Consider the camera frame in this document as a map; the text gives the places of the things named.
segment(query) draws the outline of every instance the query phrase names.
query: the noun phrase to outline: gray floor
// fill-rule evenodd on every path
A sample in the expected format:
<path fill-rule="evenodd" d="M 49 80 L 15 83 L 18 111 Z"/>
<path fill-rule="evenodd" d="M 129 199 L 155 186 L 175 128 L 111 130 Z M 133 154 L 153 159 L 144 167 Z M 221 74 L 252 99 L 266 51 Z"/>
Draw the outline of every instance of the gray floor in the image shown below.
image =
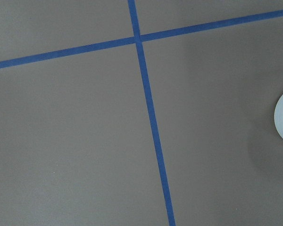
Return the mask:
<path fill-rule="evenodd" d="M 283 9 L 136 1 L 141 33 Z M 126 1 L 0 1 L 0 61 L 133 36 Z M 144 42 L 178 226 L 283 226 L 283 17 Z M 167 226 L 135 45 L 0 69 L 0 226 Z"/>

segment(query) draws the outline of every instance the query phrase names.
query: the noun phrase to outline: floor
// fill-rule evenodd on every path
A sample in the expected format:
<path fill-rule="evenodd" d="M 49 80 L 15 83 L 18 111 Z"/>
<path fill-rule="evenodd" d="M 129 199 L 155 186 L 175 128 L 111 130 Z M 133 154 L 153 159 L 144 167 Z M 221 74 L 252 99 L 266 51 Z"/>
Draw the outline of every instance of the floor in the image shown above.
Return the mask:
<path fill-rule="evenodd" d="M 283 226 L 283 0 L 0 0 L 0 226 Z"/>

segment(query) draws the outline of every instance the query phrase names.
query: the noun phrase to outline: horizontal blue line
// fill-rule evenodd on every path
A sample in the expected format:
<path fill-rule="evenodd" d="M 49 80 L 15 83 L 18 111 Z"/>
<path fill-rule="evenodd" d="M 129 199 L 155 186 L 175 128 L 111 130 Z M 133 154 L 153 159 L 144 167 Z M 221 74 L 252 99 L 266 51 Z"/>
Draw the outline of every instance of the horizontal blue line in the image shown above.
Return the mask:
<path fill-rule="evenodd" d="M 255 14 L 251 16 L 243 16 L 243 17 L 221 20 L 221 21 L 216 21 L 216 22 L 211 22 L 211 23 L 206 23 L 206 24 L 182 27 L 182 28 L 167 30 L 163 32 L 144 34 L 144 35 L 141 35 L 141 41 L 163 39 L 163 38 L 177 36 L 181 34 L 201 32 L 205 30 L 216 29 L 220 27 L 227 27 L 227 26 L 232 26 L 232 25 L 237 25 L 237 24 L 244 24 L 244 23 L 254 22 L 258 20 L 266 20 L 266 19 L 276 18 L 280 16 L 283 16 L 283 10 L 262 13 L 262 14 Z"/>
<path fill-rule="evenodd" d="M 0 68 L 12 67 L 16 65 L 23 65 L 23 64 L 42 61 L 42 60 L 54 59 L 58 57 L 66 57 L 70 55 L 87 53 L 87 52 L 92 52 L 92 51 L 96 51 L 100 49 L 113 48 L 113 47 L 118 47 L 118 46 L 134 44 L 134 43 L 135 43 L 134 37 L 130 37 L 130 38 L 95 43 L 95 44 L 86 45 L 86 46 L 67 48 L 67 49 L 48 52 L 48 53 L 41 53 L 41 54 L 32 55 L 32 56 L 25 56 L 25 57 L 20 57 L 16 59 L 0 61 Z"/>

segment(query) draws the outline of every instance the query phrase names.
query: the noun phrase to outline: vertical blue line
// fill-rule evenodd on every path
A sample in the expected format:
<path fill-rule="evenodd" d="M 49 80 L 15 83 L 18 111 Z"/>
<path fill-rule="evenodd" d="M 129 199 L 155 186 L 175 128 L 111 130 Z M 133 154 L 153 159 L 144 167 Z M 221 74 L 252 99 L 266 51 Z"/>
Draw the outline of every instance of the vertical blue line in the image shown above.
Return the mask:
<path fill-rule="evenodd" d="M 152 136 L 153 136 L 153 141 L 154 141 L 154 146 L 155 146 L 156 158 L 158 162 L 158 169 L 159 169 L 162 189 L 163 189 L 165 203 L 166 203 L 166 212 L 168 215 L 169 225 L 175 226 L 176 224 L 175 224 L 173 207 L 172 207 L 172 202 L 171 202 L 171 195 L 170 195 L 170 190 L 169 190 L 169 185 L 168 185 L 168 179 L 166 177 L 165 162 L 164 162 L 164 157 L 163 157 L 162 149 L 161 149 L 161 143 L 160 143 L 158 126 L 157 126 L 157 121 L 156 121 L 156 116 L 155 116 L 155 111 L 154 111 L 154 104 L 153 104 L 152 93 L 151 93 L 151 88 L 150 88 L 148 70 L 147 70 L 147 65 L 146 65 L 145 54 L 143 51 L 141 33 L 140 33 L 139 24 L 138 24 L 138 18 L 137 18 L 137 12 L 136 12 L 136 6 L 135 6 L 134 0 L 128 0 L 128 6 L 130 10 L 130 17 L 132 21 L 138 61 L 140 64 L 141 78 L 142 78 L 143 88 L 144 88 L 145 97 L 146 97 L 146 103 L 147 103 L 147 109 L 148 109 L 148 114 L 149 114 L 149 119 L 150 119 L 151 130 L 152 130 Z"/>

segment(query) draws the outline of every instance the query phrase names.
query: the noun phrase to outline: blue line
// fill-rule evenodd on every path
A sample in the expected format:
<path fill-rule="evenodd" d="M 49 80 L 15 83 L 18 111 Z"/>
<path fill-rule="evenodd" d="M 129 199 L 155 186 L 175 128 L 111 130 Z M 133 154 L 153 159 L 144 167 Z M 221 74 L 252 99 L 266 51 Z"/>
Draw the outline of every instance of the blue line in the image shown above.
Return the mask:
<path fill-rule="evenodd" d="M 33 63 L 37 61 L 42 61 L 42 60 L 49 60 L 49 59 L 54 59 L 58 57 L 65 57 L 65 56 L 76 55 L 80 53 L 87 53 L 87 52 L 92 52 L 92 51 L 96 51 L 100 49 L 113 48 L 113 47 L 118 47 L 118 46 L 129 45 L 129 44 L 134 44 L 134 37 L 117 39 L 117 40 L 112 40 L 112 41 L 105 41 L 105 42 L 95 43 L 95 44 L 86 45 L 86 46 L 79 46 L 79 47 L 74 47 L 74 48 L 67 48 L 63 50 L 58 50 L 58 51 L 53 51 L 53 52 L 48 52 L 48 53 L 41 53 L 41 54 L 32 55 L 32 56 L 25 56 L 25 57 L 11 59 L 11 60 L 4 60 L 4 61 L 0 61 L 0 68 L 29 64 L 29 63 Z"/>
<path fill-rule="evenodd" d="M 233 19 L 228 19 L 228 20 L 221 20 L 221 21 L 211 22 L 207 24 L 199 24 L 199 25 L 194 25 L 194 26 L 182 27 L 182 28 L 167 30 L 163 32 L 144 34 L 141 36 L 141 41 L 163 39 L 163 38 L 177 36 L 181 34 L 201 32 L 205 30 L 216 29 L 220 27 L 227 27 L 227 26 L 232 26 L 232 25 L 237 25 L 237 24 L 244 24 L 244 23 L 254 22 L 258 20 L 266 20 L 266 19 L 276 18 L 280 16 L 283 16 L 283 10 L 262 13 L 262 14 L 255 14 L 251 16 L 243 16 L 243 17 L 238 17 L 238 18 L 233 18 Z"/>
<path fill-rule="evenodd" d="M 153 141 L 154 141 L 154 146 L 155 146 L 156 158 L 158 162 L 160 180 L 161 180 L 162 189 L 163 189 L 163 193 L 165 197 L 166 212 L 168 215 L 169 225 L 175 226 L 176 224 L 175 224 L 173 207 L 172 207 L 172 202 L 171 202 L 171 195 L 170 195 L 170 190 L 169 190 L 168 179 L 166 177 L 165 162 L 164 162 L 164 157 L 162 154 L 162 148 L 161 148 L 161 143 L 160 143 L 160 138 L 159 138 L 158 126 L 156 122 L 154 104 L 153 104 L 150 82 L 149 82 L 149 77 L 148 77 L 146 59 L 145 59 L 145 54 L 143 51 L 141 35 L 140 35 L 140 28 L 138 24 L 138 18 L 137 18 L 137 12 L 136 12 L 136 6 L 135 6 L 134 0 L 128 0 L 128 6 L 130 10 L 130 16 L 131 16 L 131 21 L 132 21 L 138 61 L 140 64 L 141 78 L 142 78 L 143 88 L 144 88 L 145 97 L 146 97 L 146 103 L 147 103 L 147 109 L 148 109 L 148 114 L 149 114 L 149 119 L 150 119 L 151 130 L 152 130 L 152 136 L 153 136 Z"/>

